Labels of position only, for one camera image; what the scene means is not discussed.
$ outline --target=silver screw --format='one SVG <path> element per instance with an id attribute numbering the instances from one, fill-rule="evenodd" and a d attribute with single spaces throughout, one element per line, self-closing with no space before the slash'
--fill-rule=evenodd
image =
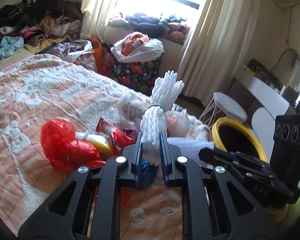
<path id="1" fill-rule="evenodd" d="M 118 157 L 115 159 L 115 161 L 116 161 L 117 163 L 124 163 L 126 160 L 127 160 L 127 158 L 124 157 L 124 156 L 118 156 Z"/>
<path id="2" fill-rule="evenodd" d="M 86 173 L 88 171 L 88 167 L 87 166 L 81 166 L 79 169 L 78 169 L 78 172 L 79 173 Z"/>
<path id="3" fill-rule="evenodd" d="M 217 173 L 224 173 L 226 171 L 225 168 L 221 166 L 215 167 L 215 170 Z"/>
<path id="4" fill-rule="evenodd" d="M 187 159 L 187 157 L 179 156 L 177 158 L 177 161 L 180 162 L 180 163 L 186 163 L 188 161 L 188 159 Z"/>

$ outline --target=white stool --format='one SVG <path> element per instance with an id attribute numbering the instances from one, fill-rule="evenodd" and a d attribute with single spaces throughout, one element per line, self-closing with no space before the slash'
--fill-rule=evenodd
<path id="1" fill-rule="evenodd" d="M 240 123 L 243 123 L 248 119 L 245 110 L 236 101 L 234 101 L 231 97 L 227 96 L 224 93 L 213 93 L 213 98 L 201 114 L 199 120 L 203 121 L 205 115 L 209 113 L 212 109 L 212 116 L 204 122 L 205 124 L 209 122 L 209 127 L 211 127 L 214 124 L 216 115 L 221 111 L 224 112 L 228 117 Z"/>

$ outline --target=curtain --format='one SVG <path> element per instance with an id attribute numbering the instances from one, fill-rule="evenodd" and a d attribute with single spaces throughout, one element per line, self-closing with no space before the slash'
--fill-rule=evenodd
<path id="1" fill-rule="evenodd" d="M 97 37 L 105 41 L 105 31 L 110 18 L 110 12 L 117 0 L 82 0 L 81 10 L 85 13 L 81 38 Z"/>
<path id="2" fill-rule="evenodd" d="M 207 0 L 178 59 L 183 94 L 207 106 L 215 91 L 226 92 L 256 26 L 260 0 Z"/>

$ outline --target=peach quilt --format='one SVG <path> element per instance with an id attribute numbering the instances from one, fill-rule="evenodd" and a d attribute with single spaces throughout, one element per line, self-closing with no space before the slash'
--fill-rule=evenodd
<path id="1" fill-rule="evenodd" d="M 124 127 L 116 108 L 129 91 L 115 81 L 52 55 L 35 55 L 0 73 L 0 217 L 17 234 L 20 225 L 63 181 L 43 154 L 42 125 L 67 118 L 77 131 L 93 131 L 102 117 Z M 138 94 L 142 100 L 147 97 Z M 189 116 L 188 136 L 209 131 Z M 133 189 L 121 210 L 121 239 L 182 239 L 179 188 L 166 188 L 160 171 L 147 189 Z"/>

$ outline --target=laundry basket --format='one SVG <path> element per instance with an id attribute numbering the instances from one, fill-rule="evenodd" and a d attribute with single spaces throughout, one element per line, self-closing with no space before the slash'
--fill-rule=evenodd
<path id="1" fill-rule="evenodd" d="M 162 55 L 148 62 L 121 63 L 111 54 L 111 78 L 119 84 L 150 96 L 154 87 L 154 81 L 159 76 Z"/>

